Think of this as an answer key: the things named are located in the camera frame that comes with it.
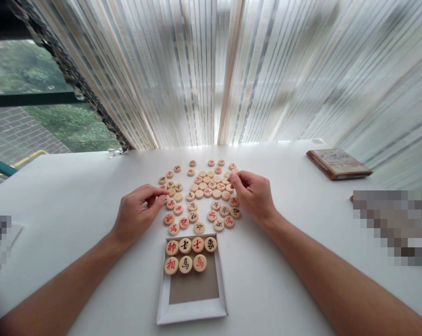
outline box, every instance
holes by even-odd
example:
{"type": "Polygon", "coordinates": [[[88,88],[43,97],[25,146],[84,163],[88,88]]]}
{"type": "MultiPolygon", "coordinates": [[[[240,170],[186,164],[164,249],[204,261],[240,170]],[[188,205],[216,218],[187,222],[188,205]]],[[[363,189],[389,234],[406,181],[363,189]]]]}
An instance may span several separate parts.
{"type": "MultiPolygon", "coordinates": [[[[163,254],[163,261],[160,262],[162,276],[156,315],[157,325],[228,315],[219,241],[216,234],[167,238],[163,244],[163,254]],[[191,270],[188,274],[183,274],[180,271],[173,275],[166,274],[164,263],[169,258],[166,253],[166,244],[171,240],[179,242],[182,238],[189,238],[192,241],[194,237],[201,237],[203,240],[207,237],[214,237],[217,241],[217,248],[214,252],[203,250],[200,253],[206,257],[206,269],[201,273],[191,270]]],[[[191,251],[187,255],[194,259],[197,254],[199,253],[191,251]]],[[[183,255],[179,252],[176,257],[180,260],[183,255]]]]}
{"type": "Polygon", "coordinates": [[[364,178],[373,173],[342,149],[310,150],[306,155],[330,180],[364,178]]]}

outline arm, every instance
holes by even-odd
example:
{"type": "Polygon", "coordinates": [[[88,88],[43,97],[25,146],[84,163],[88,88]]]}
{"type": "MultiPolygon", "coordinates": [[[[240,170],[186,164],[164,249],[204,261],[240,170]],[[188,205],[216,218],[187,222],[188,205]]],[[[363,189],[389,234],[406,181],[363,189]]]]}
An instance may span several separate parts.
{"type": "Polygon", "coordinates": [[[116,260],[152,224],[166,194],[147,184],[124,196],[110,233],[2,317],[0,335],[66,335],[116,260]]]}
{"type": "Polygon", "coordinates": [[[281,216],[266,178],[241,171],[230,181],[241,207],[269,233],[337,334],[422,335],[421,316],[281,216]]]}

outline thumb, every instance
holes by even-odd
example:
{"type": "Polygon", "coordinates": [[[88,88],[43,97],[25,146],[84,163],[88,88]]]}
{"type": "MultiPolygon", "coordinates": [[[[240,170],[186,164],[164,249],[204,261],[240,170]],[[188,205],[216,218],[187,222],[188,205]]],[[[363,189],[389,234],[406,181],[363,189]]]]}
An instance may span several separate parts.
{"type": "Polygon", "coordinates": [[[166,195],[160,195],[160,196],[158,196],[158,198],[156,199],[154,205],[152,205],[150,207],[150,209],[147,210],[149,212],[149,214],[152,216],[152,218],[155,218],[156,215],[158,215],[158,213],[160,212],[161,208],[164,205],[164,201],[165,200],[166,200],[166,195]]]}
{"type": "Polygon", "coordinates": [[[237,174],[230,174],[230,182],[238,195],[244,195],[247,192],[247,188],[244,187],[237,174]]]}

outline left hand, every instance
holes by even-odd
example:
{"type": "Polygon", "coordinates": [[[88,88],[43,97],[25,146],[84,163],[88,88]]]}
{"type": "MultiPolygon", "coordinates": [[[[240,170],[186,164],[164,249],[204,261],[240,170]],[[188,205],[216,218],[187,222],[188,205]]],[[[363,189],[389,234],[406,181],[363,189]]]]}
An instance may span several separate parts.
{"type": "Polygon", "coordinates": [[[169,192],[145,184],[121,199],[118,217],[110,232],[126,248],[133,244],[153,223],[169,192]]]}

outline white curtain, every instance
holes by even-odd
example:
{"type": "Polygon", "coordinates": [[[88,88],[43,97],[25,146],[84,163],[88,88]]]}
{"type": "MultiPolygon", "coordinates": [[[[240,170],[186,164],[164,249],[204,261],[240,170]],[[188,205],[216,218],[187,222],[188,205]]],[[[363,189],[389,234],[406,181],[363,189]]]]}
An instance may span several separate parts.
{"type": "Polygon", "coordinates": [[[136,148],[322,138],[422,189],[422,0],[32,0],[136,148]]]}

